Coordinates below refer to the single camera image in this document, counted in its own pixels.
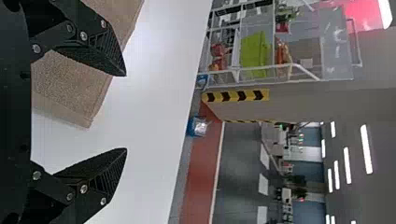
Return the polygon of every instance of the metal frame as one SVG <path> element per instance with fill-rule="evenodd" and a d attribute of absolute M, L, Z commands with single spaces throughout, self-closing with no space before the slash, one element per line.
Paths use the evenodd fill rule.
<path fill-rule="evenodd" d="M 274 0 L 273 5 L 273 11 L 274 11 L 274 17 L 273 17 L 273 29 L 274 29 L 274 35 L 273 35 L 273 49 L 272 51 L 275 52 L 275 38 L 276 38 L 276 22 L 275 22 L 275 14 L 276 14 L 276 1 Z M 309 10 L 311 11 L 315 11 L 314 8 L 312 8 L 305 0 L 299 0 L 301 1 L 304 5 L 306 5 Z M 233 25 L 229 25 L 229 26 L 223 26 L 223 27 L 216 27 L 214 28 L 214 15 L 216 14 L 217 11 L 221 11 L 221 10 L 225 10 L 228 8 L 232 8 L 232 7 L 240 7 L 240 11 L 244 10 L 244 6 L 247 4 L 254 4 L 256 2 L 260 2 L 260 0 L 255 0 L 255 1 L 251 1 L 251 2 L 245 2 L 245 3 L 239 3 L 237 5 L 232 5 L 232 6 L 226 6 L 226 7 L 220 7 L 220 8 L 215 8 L 211 10 L 212 13 L 212 21 L 211 21 L 211 25 L 209 27 L 209 29 L 207 29 L 207 31 L 209 32 L 209 43 L 207 46 L 207 55 L 205 57 L 206 59 L 206 64 L 209 64 L 209 59 L 210 59 L 210 48 L 211 48 L 211 41 L 212 41 L 212 36 L 213 36 L 213 32 L 218 32 L 218 31 L 222 31 L 225 29 L 235 29 L 235 31 L 237 32 L 239 29 L 239 32 L 242 30 L 242 22 L 239 22 L 239 24 L 233 24 Z M 356 51 L 357 51 L 357 55 L 358 55 L 358 63 L 353 63 L 352 66 L 355 67 L 362 67 L 362 60 L 361 60 L 361 49 L 360 49 L 360 42 L 359 42 L 359 35 L 357 33 L 356 30 L 356 25 L 353 19 L 346 19 L 346 21 L 350 21 L 352 23 L 352 28 L 353 28 L 353 33 L 354 36 L 356 38 Z M 256 24 L 256 25 L 248 25 L 247 27 L 250 26 L 261 26 L 262 24 Z M 290 67 L 290 68 L 296 68 L 299 71 L 301 71 L 303 75 L 307 75 L 310 78 L 309 79 L 299 79 L 299 80 L 290 80 L 291 77 L 293 77 L 293 75 L 289 74 L 287 76 L 287 80 L 286 81 L 279 81 L 279 82 L 265 82 L 264 80 L 271 80 L 271 79 L 277 79 L 277 77 L 266 77 L 266 78 L 254 78 L 254 80 L 251 81 L 240 81 L 240 73 L 243 71 L 255 71 L 255 70 L 266 70 L 266 69 L 278 69 L 278 68 L 285 68 L 285 67 Z M 235 83 L 225 83 L 224 80 L 221 79 L 221 75 L 222 74 L 227 74 L 230 73 L 233 75 L 233 79 L 235 81 Z M 260 85 L 260 84 L 265 84 L 265 85 L 275 85 L 275 84 L 284 84 L 284 83 L 300 83 L 300 82 L 312 82 L 312 81 L 325 81 L 323 79 L 321 79 L 320 77 L 318 77 L 317 75 L 315 75 L 314 73 L 308 71 L 306 68 L 304 68 L 303 66 L 301 66 L 298 63 L 285 63 L 285 64 L 271 64 L 271 65 L 265 65 L 265 66 L 257 66 L 257 67 L 240 67 L 240 66 L 229 66 L 228 69 L 226 70 L 219 70 L 219 71 L 206 71 L 206 72 L 199 72 L 198 75 L 210 75 L 209 80 L 212 80 L 213 82 L 216 82 L 216 80 L 214 79 L 214 75 L 218 75 L 218 78 L 220 80 L 222 80 L 223 83 L 217 83 L 216 85 L 209 85 L 209 83 L 207 84 L 206 88 L 231 88 L 231 87 L 246 87 L 246 86 L 256 86 L 256 85 Z"/>

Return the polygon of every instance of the screw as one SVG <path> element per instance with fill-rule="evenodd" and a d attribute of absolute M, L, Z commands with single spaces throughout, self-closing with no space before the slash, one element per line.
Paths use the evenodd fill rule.
<path fill-rule="evenodd" d="M 74 197 L 74 194 L 73 194 L 73 193 L 68 193 L 67 196 L 66 196 L 66 200 L 67 200 L 68 202 L 70 202 L 70 201 L 73 200 L 73 197 Z"/>
<path fill-rule="evenodd" d="M 73 26 L 72 26 L 72 25 L 67 24 L 67 25 L 66 25 L 66 28 L 67 28 L 67 32 L 69 32 L 69 33 L 72 33 L 72 32 L 73 32 Z"/>
<path fill-rule="evenodd" d="M 81 187 L 81 189 L 79 190 L 79 192 L 81 192 L 81 194 L 85 194 L 87 191 L 88 191 L 88 186 L 86 186 L 86 185 L 83 185 Z"/>
<path fill-rule="evenodd" d="M 79 35 L 81 36 L 81 39 L 82 39 L 83 41 L 87 41 L 87 39 L 88 39 L 87 33 L 81 32 Z"/>
<path fill-rule="evenodd" d="M 39 179 L 41 179 L 41 172 L 35 171 L 33 173 L 33 180 L 39 180 Z"/>
<path fill-rule="evenodd" d="M 32 49 L 34 53 L 41 53 L 41 48 L 37 44 L 33 44 Z"/>
<path fill-rule="evenodd" d="M 103 199 L 100 201 L 100 205 L 102 205 L 102 206 L 104 206 L 106 203 L 107 203 L 107 199 L 106 199 L 106 198 L 103 198 Z"/>
<path fill-rule="evenodd" d="M 100 24 L 102 25 L 102 28 L 104 28 L 104 29 L 107 27 L 106 21 L 101 20 Z"/>

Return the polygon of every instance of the gray floor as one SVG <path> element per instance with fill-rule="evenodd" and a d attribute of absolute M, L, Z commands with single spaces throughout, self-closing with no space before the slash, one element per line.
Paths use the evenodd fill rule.
<path fill-rule="evenodd" d="M 260 206 L 268 207 L 268 220 L 278 218 L 274 189 L 282 186 L 282 180 L 271 162 L 269 170 L 262 164 L 260 155 L 258 124 L 225 125 L 214 224 L 256 224 Z M 260 175 L 269 180 L 268 196 L 259 193 Z"/>

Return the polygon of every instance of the wall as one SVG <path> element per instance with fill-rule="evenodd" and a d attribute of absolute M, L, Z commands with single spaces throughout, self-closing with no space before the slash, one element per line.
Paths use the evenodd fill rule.
<path fill-rule="evenodd" d="M 324 224 L 326 206 L 324 203 L 293 202 L 294 224 Z"/>
<path fill-rule="evenodd" d="M 304 175 L 306 181 L 324 183 L 323 163 L 309 161 L 289 161 L 294 164 L 294 175 Z"/>

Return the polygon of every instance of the white floor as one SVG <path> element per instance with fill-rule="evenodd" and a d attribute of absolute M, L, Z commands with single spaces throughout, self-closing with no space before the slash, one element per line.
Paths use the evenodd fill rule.
<path fill-rule="evenodd" d="M 167 223 L 211 0 L 146 0 L 89 130 L 33 114 L 33 160 L 50 172 L 114 147 L 128 160 L 111 204 L 88 223 Z"/>

